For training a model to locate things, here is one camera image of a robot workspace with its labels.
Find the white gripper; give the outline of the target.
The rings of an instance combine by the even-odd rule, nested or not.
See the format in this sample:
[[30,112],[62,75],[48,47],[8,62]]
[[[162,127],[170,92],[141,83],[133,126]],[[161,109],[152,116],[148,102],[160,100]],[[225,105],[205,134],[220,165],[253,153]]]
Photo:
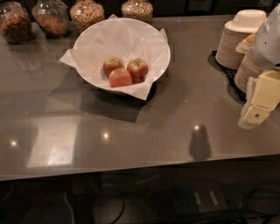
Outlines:
[[[248,53],[252,50],[252,59],[257,66],[279,70],[280,5],[268,15],[257,33],[248,35],[235,50],[238,53]],[[280,103],[280,73],[270,70],[257,78],[250,77],[246,99],[238,126],[251,130],[262,125]]]

